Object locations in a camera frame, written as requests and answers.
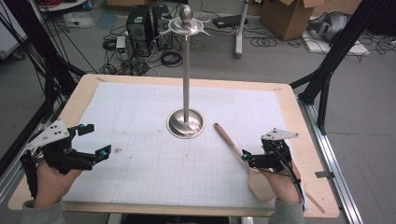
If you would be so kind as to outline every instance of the wooden table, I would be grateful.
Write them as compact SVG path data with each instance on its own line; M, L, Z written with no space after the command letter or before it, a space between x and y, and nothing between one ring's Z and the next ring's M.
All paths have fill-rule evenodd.
M86 75L78 83L60 118L66 126L76 126L90 103L96 87L101 82L136 83L164 86L182 86L181 78L165 77L121 77L106 75ZM315 172L323 171L317 150L305 124L302 112L291 87L287 84L257 83L222 80L191 79L193 87L227 88L242 90L273 91L276 94L287 130L299 134L298 138L290 139L294 157L299 164L302 175L305 199L309 201L306 217L338 217L339 209L329 182L326 178L317 178ZM20 210L23 202L31 199L25 177L8 202L8 207ZM107 212L107 213L140 213L166 215L196 216L231 216L231 217L268 217L273 209L249 209L231 207L197 207L142 205L124 203L64 203L65 211Z

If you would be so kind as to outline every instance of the gray sleeve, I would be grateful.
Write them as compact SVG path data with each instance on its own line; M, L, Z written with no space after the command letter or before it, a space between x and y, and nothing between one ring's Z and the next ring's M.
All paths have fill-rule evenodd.
M275 212L268 219L269 224L305 224L302 203L282 203L275 200Z
M33 200L22 206L21 224L64 224L62 200L50 207L33 208Z

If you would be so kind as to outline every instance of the human hand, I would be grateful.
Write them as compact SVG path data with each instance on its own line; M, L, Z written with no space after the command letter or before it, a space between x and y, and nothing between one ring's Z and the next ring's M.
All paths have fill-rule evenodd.
M300 171L294 162L291 162L291 168L298 179L301 178ZM283 203L300 203L299 193L294 183L291 181L289 173L284 169L279 173L272 173L264 169L260 172L267 178L276 197Z
M81 173L81 170L70 170L63 175L45 161L41 162L37 166L37 195L33 208L48 207L59 202Z

